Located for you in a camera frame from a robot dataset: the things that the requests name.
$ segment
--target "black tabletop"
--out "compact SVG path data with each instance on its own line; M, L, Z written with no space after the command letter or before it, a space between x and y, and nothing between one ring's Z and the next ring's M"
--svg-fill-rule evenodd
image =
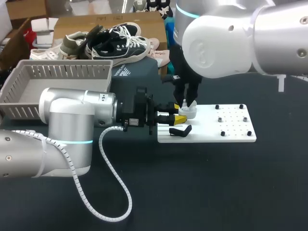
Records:
M157 102L173 100L171 85L158 77L117 78L118 98L147 86ZM94 217L71 178L0 181L1 231L290 231L308 227L308 83L257 74L204 79L198 104L244 103L257 134L255 143L160 144L148 128L112 131L103 147L133 199L120 223ZM3 129L34 129L41 123L12 122ZM93 207L118 217L127 197L105 164L95 130L93 159L81 185Z

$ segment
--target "white cable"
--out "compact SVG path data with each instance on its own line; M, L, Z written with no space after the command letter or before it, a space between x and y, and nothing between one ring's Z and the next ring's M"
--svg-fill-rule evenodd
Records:
M45 156L46 156L46 153L47 153L47 144L46 144L46 140L44 139L43 134L38 133L38 139L42 141L43 157L42 157L42 161L41 161L38 173L33 178L37 178L37 177L40 177L42 175L44 168L45 168Z
M108 167L110 168L110 170L112 171L112 173L114 174L114 176L116 177L116 179L119 181L119 183L121 184L121 186L123 187L127 197L128 197L128 209L126 211L125 214L123 214L122 216L118 217L118 218L109 218L109 217L106 217L100 213L98 213L89 203L89 201L87 200L83 190L82 190L82 187L80 185L80 182L79 182L79 179L78 179L78 176L77 176L77 173L76 173L76 170L75 170L75 167L74 167L74 164L71 160L71 157L69 156L69 154L66 152L66 150L62 147L61 143L59 143L58 141L55 141L55 140L52 140L48 137L44 137L44 136L40 136L38 135L37 133L33 133L33 132L29 132L29 131L20 131L20 130L16 130L14 132L16 133L19 133L19 134L22 134L22 135L26 135L26 136L30 136L30 137L33 137L33 138L36 138L36 139L45 139L46 143L49 143L51 144L52 146L56 147L65 157L68 165L69 165L69 168L71 169L72 173L73 173L73 179L74 179L74 182L75 182L75 185L77 187L77 190L79 192L79 195L83 201L83 203L85 204L85 206L88 208L88 210L94 215L96 216L97 218L101 219L101 220L104 220L104 221L108 221L108 222L118 222L118 221L122 221L124 220L125 218L127 218L131 212L131 209L132 209L132 199L131 199L131 196L130 196L130 193L127 189L127 187L125 186L124 182L121 180L121 178L119 177L119 175L116 173L115 169L112 167L111 163L109 162L104 150L103 150L103 144L102 144L102 141L103 141L103 137L104 135L106 135L107 132L109 131L112 131L112 130L117 130L117 131L123 131L123 127L110 127L110 128L107 128L106 130L104 130L101 135L100 135L100 139L99 139L99 147L100 147L100 150L101 150L101 153L103 155L103 158L104 160L106 161L106 164L108 165Z

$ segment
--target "gray plastic basket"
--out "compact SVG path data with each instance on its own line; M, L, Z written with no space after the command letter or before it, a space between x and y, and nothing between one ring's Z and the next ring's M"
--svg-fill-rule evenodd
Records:
M111 60L22 60L0 91L0 110L10 119L40 119L39 98L46 88L108 92Z

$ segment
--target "white sneaker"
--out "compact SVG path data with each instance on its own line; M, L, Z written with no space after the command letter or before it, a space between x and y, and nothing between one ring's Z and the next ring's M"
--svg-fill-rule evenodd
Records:
M49 48L47 50L32 49L30 52L31 60L57 60L59 58L60 46Z

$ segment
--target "black plastic part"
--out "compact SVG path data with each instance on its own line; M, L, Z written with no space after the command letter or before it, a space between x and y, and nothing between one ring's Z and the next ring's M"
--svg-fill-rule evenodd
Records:
M144 127L147 117L146 88L137 87L135 96L126 98L123 103L118 102L116 107L116 121L128 127Z
M192 126L189 125L184 131L178 130L176 128L169 128L170 135L186 137L191 132Z
M168 124L169 126L174 126L175 116L174 115L159 115L156 117L155 122L158 124Z
M155 110L158 112L166 112L171 115L179 113L179 110L174 108L173 102L169 102L168 104L164 104L164 105L160 103L157 106L155 106Z

